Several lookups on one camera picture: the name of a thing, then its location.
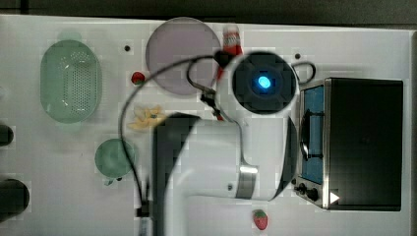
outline small bottle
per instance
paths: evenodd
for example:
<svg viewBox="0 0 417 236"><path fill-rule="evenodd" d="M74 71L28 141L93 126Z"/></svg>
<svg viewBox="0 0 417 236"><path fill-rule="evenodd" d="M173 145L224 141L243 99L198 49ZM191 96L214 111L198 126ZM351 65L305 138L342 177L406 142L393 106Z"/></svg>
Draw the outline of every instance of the small bottle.
<svg viewBox="0 0 417 236"><path fill-rule="evenodd" d="M239 28L235 24L228 24L223 28L223 51L232 55L240 55L243 53L240 45ZM223 74L223 68L218 68L217 80L220 80Z"/></svg>

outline blue light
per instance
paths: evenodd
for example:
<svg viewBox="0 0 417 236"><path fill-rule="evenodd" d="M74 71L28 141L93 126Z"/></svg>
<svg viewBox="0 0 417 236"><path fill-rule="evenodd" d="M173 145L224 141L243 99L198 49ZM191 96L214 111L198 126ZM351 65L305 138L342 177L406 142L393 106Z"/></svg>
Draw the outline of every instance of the blue light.
<svg viewBox="0 0 417 236"><path fill-rule="evenodd" d="M260 77L258 79L258 84L264 89L268 89L270 87L270 80L267 77Z"/></svg>

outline white table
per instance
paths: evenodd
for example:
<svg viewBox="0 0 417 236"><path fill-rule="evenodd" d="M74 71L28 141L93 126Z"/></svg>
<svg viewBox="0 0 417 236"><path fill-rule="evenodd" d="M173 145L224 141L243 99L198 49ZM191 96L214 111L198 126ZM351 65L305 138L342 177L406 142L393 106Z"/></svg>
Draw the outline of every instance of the white table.
<svg viewBox="0 0 417 236"><path fill-rule="evenodd" d="M0 149L0 177L16 178L30 187L30 206L0 224L0 235L136 235L137 204L133 177L103 186L94 166L95 149L117 137L118 113L133 89L130 76L146 69L145 48L162 22L34 16L0 16L1 121L16 132L14 142ZM222 38L222 24L208 24ZM269 49L293 62L294 54L318 66L326 77L402 79L404 81L404 148L400 212L324 211L287 188L270 203L191 198L189 235L409 235L411 163L412 31L239 25L244 51ZM39 100L39 65L45 50L62 30L75 30L97 55L103 75L103 97L78 131L60 127ZM132 47L130 52L124 45ZM150 83L137 97L169 111L210 111L198 96L180 98ZM146 173L150 139L128 134L139 149ZM268 229L260 232L251 211L263 208Z"/></svg>

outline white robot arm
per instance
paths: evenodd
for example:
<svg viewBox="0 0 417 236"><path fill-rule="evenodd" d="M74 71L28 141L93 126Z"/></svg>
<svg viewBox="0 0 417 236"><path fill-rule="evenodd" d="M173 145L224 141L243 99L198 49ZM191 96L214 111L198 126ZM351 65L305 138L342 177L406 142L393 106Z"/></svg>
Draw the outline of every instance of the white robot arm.
<svg viewBox="0 0 417 236"><path fill-rule="evenodd" d="M279 56L235 58L217 85L226 121L175 114L155 128L152 235L186 236L190 196L270 201L295 172L291 155L299 94L293 69Z"/></svg>

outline red object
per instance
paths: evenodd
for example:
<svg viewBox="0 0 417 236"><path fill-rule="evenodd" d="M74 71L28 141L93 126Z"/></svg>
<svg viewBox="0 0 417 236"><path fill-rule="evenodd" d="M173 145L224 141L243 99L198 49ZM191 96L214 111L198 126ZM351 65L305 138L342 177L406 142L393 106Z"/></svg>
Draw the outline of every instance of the red object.
<svg viewBox="0 0 417 236"><path fill-rule="evenodd" d="M240 55L243 53L240 45L239 29L236 25L228 25L223 29L223 51L232 55ZM223 68L218 67L217 80L220 80L223 74Z"/></svg>
<svg viewBox="0 0 417 236"><path fill-rule="evenodd" d="M258 209L254 212L254 222L260 230L264 230L268 226L268 216L263 210Z"/></svg>
<svg viewBox="0 0 417 236"><path fill-rule="evenodd" d="M138 84L140 84L140 83L142 83L142 82L144 82L144 81L145 81L145 75L144 75L144 74L142 74L141 72L135 72L135 73L132 75L132 79L131 79L131 81L132 81L132 83L133 83L134 85L138 85Z"/></svg>

